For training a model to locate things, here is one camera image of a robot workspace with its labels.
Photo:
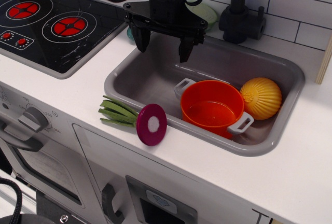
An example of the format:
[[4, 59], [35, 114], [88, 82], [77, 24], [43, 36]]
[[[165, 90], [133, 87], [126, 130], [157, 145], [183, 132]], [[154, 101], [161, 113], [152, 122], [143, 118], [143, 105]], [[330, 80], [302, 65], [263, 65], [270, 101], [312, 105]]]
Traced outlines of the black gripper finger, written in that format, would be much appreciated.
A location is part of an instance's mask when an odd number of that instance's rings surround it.
[[140, 52], [145, 52], [150, 42], [150, 30], [131, 23], [130, 29], [136, 46]]
[[178, 48], [181, 63], [188, 61], [194, 44], [194, 39], [192, 37], [184, 37], [181, 39], [181, 43]]

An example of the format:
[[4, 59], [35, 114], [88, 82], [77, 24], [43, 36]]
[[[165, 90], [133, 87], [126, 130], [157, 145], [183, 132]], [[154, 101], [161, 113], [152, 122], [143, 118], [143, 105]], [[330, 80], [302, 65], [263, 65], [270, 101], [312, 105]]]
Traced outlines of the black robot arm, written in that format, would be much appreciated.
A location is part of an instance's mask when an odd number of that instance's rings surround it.
[[187, 62], [195, 45], [205, 39], [208, 23], [191, 12], [188, 7], [199, 5], [202, 0], [148, 0], [125, 3], [133, 39], [139, 51], [145, 52], [151, 32], [177, 37], [181, 40], [178, 53], [180, 62]]

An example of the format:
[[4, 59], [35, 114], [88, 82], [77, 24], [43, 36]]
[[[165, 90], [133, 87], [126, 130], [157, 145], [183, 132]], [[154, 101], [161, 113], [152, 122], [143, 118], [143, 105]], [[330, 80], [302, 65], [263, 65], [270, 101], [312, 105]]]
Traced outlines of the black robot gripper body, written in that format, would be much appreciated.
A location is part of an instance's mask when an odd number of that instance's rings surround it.
[[203, 43], [207, 22], [193, 14], [186, 7], [198, 5], [202, 0], [188, 2], [186, 0], [148, 0], [130, 2], [123, 5], [126, 21], [138, 27], [149, 29], [180, 39], [192, 37], [194, 45]]

